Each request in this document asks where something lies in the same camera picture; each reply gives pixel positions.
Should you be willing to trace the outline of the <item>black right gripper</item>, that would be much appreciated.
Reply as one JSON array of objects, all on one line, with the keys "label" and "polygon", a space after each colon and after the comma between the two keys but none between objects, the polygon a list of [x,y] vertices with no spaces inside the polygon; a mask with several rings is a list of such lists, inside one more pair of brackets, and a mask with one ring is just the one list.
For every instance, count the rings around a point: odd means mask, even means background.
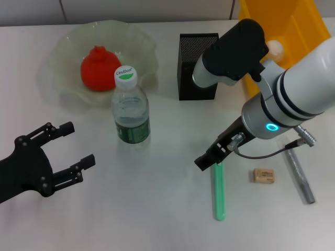
[{"label": "black right gripper", "polygon": [[243,140],[238,146],[242,146],[249,141],[254,139],[247,127],[242,121],[242,117],[238,117],[223,133],[218,137],[218,151],[215,149],[208,149],[202,156],[194,160],[194,163],[201,171],[204,171],[211,167],[214,164],[217,164],[218,161],[223,161],[232,151],[228,149],[231,141],[238,135],[243,135]]}]

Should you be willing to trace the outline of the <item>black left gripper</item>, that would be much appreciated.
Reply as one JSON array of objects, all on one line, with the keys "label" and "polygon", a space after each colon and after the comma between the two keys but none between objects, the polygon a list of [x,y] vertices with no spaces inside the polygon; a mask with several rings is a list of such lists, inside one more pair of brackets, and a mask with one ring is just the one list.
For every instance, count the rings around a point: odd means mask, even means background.
[{"label": "black left gripper", "polygon": [[58,128],[48,122],[30,134],[16,138],[14,151],[1,160],[1,203],[29,190],[49,197],[56,191],[82,182],[82,171],[96,164],[93,154],[53,174],[50,162],[41,148],[74,131],[72,122]]}]

